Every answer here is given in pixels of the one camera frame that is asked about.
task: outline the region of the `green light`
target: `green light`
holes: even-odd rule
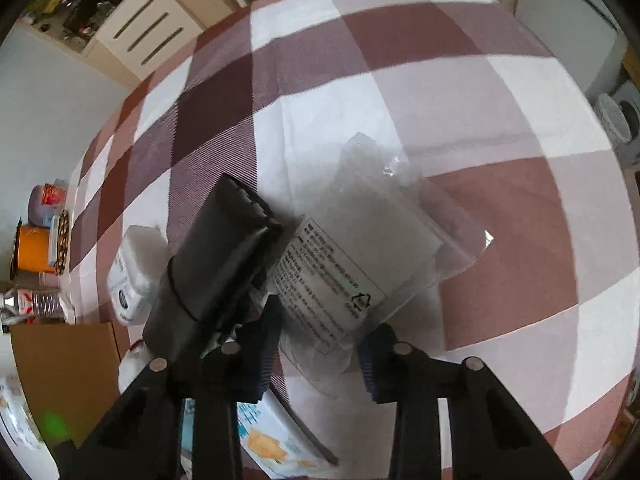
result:
[[[55,438],[57,440],[68,440],[71,433],[65,424],[65,419],[61,415],[47,412],[44,416],[44,430],[47,433],[46,438]]]

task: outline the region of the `white bottle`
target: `white bottle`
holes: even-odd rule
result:
[[[158,229],[139,225],[127,229],[107,276],[111,304],[119,322],[145,323],[169,257],[169,247]]]

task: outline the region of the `clear plastic package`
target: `clear plastic package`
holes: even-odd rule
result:
[[[469,268],[491,240],[446,193],[357,134],[270,273],[287,313],[282,350],[309,381],[335,377],[367,333]]]

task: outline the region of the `table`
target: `table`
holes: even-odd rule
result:
[[[494,0],[259,0],[184,47],[71,178],[63,287],[78,322],[109,319],[106,274],[129,225],[159,228],[175,251],[223,172],[295,218],[357,132],[406,156],[495,237],[439,294],[405,306],[396,333],[434,357],[484,359],[585,477],[634,366],[636,230],[588,102]],[[356,370],[333,395],[284,359],[278,377],[340,458],[336,478],[386,476],[395,408],[370,402]]]

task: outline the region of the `brown cardboard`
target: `brown cardboard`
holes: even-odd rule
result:
[[[124,357],[124,354],[126,354],[131,348],[129,330],[126,326],[121,325],[117,321],[113,321],[113,324],[111,326],[113,328],[113,335],[115,337],[118,354],[122,359]]]
[[[84,442],[120,396],[120,355],[111,323],[11,327],[31,415],[49,448]]]
[[[622,59],[622,66],[628,72],[636,88],[640,88],[640,57],[638,57],[638,54],[636,54],[636,51],[631,45],[626,48],[625,57]]]

